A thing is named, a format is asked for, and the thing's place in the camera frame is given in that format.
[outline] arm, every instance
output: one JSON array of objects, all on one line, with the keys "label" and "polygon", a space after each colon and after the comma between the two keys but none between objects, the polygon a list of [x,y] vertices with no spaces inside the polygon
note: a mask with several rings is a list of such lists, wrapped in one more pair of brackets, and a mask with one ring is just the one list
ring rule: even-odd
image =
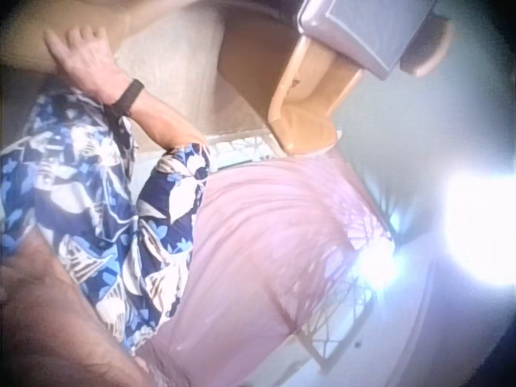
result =
[{"label": "arm", "polygon": [[[48,50],[72,83],[99,102],[111,105],[131,83],[131,78],[115,63],[106,30],[74,28],[64,44],[52,31],[45,34]],[[131,108],[131,117],[163,149],[186,144],[206,145],[206,139],[185,118],[147,91]]]},{"label": "arm", "polygon": [[1,385],[152,385],[39,232],[32,231],[17,255],[3,260]]}]

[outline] wrist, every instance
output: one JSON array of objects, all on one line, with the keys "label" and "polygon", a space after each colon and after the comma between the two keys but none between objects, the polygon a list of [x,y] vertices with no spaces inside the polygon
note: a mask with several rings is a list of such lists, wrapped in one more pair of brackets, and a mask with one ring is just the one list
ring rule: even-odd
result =
[{"label": "wrist", "polygon": [[106,85],[101,85],[98,99],[104,105],[113,105],[122,97],[123,92],[129,87],[131,82],[132,78],[123,71],[117,72],[110,77]]}]

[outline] bright light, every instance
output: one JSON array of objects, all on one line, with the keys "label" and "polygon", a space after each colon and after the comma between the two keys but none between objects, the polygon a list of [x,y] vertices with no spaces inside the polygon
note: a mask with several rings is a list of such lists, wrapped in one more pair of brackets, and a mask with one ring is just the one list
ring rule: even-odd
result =
[{"label": "bright light", "polygon": [[491,284],[516,284],[516,177],[457,177],[445,221],[451,254],[466,270]]},{"label": "bright light", "polygon": [[397,276],[394,244],[382,238],[364,247],[358,258],[359,275],[374,290],[381,291]]}]

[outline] black wristwatch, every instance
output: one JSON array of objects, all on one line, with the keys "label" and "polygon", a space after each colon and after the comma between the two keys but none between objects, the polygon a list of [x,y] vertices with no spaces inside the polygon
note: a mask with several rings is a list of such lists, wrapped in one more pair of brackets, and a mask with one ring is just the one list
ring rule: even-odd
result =
[{"label": "black wristwatch", "polygon": [[126,91],[123,92],[122,97],[117,102],[110,106],[111,113],[117,118],[130,117],[130,109],[139,94],[144,89],[144,84],[137,79],[133,79]]}]

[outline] pink fabric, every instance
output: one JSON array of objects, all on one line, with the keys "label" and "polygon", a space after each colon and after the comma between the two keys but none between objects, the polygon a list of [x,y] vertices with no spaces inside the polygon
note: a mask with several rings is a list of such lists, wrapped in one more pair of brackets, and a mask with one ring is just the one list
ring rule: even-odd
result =
[{"label": "pink fabric", "polygon": [[216,173],[181,305],[139,355],[174,381],[182,370],[196,387],[237,385],[383,237],[338,152]]}]

